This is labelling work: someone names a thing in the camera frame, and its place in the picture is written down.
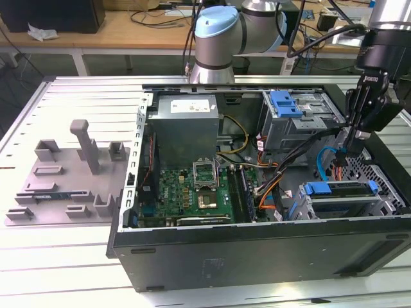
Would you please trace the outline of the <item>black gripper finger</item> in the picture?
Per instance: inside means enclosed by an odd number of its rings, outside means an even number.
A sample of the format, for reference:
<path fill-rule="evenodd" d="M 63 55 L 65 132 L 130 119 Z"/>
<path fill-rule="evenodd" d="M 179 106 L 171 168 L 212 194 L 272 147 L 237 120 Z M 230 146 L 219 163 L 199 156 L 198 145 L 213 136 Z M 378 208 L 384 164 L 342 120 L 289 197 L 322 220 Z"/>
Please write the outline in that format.
<path fill-rule="evenodd" d="M 370 136 L 367 117 L 370 113 L 370 99 L 364 95 L 356 106 L 356 112 L 353 119 L 353 152 L 361 153 L 366 139 Z"/>
<path fill-rule="evenodd" d="M 346 111 L 346 124 L 348 126 L 347 137 L 345 138 L 345 150 L 347 154 L 355 154 L 353 121 L 355 117 L 356 108 L 356 89 L 349 89 L 345 95 L 345 111 Z"/>

